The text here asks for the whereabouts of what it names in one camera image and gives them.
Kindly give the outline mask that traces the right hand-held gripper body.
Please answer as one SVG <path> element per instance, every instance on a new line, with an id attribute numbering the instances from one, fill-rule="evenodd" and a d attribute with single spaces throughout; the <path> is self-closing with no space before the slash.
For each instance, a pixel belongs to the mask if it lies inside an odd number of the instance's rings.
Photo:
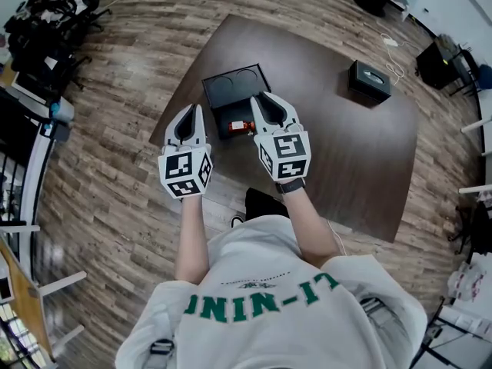
<path id="1" fill-rule="evenodd" d="M 258 157 L 275 182 L 305 178 L 311 162 L 308 132 L 294 123 L 254 136 Z"/>

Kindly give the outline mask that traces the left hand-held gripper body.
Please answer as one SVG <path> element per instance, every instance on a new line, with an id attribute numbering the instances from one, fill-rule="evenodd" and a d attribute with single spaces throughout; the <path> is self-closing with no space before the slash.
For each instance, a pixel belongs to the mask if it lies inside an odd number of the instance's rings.
<path id="1" fill-rule="evenodd" d="M 158 168 L 161 185 L 173 199 L 203 195 L 213 169 L 211 145 L 206 137 L 190 144 L 165 139 Z"/>

